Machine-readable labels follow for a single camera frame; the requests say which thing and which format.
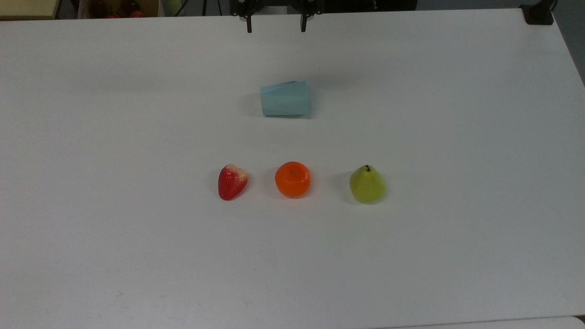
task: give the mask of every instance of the tangerine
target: tangerine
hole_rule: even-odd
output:
[[[311,173],[304,164],[290,161],[276,170],[274,182],[280,193],[289,198],[298,198],[309,190]]]

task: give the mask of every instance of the red strawberry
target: red strawberry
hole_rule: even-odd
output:
[[[128,16],[130,18],[139,18],[139,17],[146,17],[146,14],[143,11],[133,11]]]
[[[219,197],[229,201],[240,194],[247,183],[248,173],[234,164],[228,164],[219,173]]]

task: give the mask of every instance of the pear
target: pear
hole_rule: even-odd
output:
[[[374,167],[359,167],[349,178],[349,188],[353,197],[361,203],[374,203],[384,196],[386,182]]]

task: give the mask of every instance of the floor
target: floor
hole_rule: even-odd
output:
[[[520,4],[535,4],[536,0],[418,0],[418,11],[434,11],[448,9],[490,9],[490,8],[518,8]],[[188,0],[184,12],[186,16],[201,16],[203,0]],[[206,14],[219,15],[219,6],[225,13],[229,9],[229,0],[211,0],[207,3]],[[559,0],[554,16],[560,31],[565,38],[567,47],[575,66],[585,84],[585,1]],[[76,17],[74,8],[69,0],[63,0],[59,17],[72,19]]]

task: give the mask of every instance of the table surface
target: table surface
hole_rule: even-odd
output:
[[[442,324],[410,329],[584,329],[585,324],[574,317],[534,318],[513,321]]]
[[[519,9],[0,22],[0,325],[585,313],[585,88]],[[307,81],[311,115],[264,118]],[[276,168],[312,172],[279,195]],[[217,196],[220,169],[250,173]],[[389,193],[357,204],[349,175]]]
[[[59,0],[0,0],[0,19],[53,19]]]

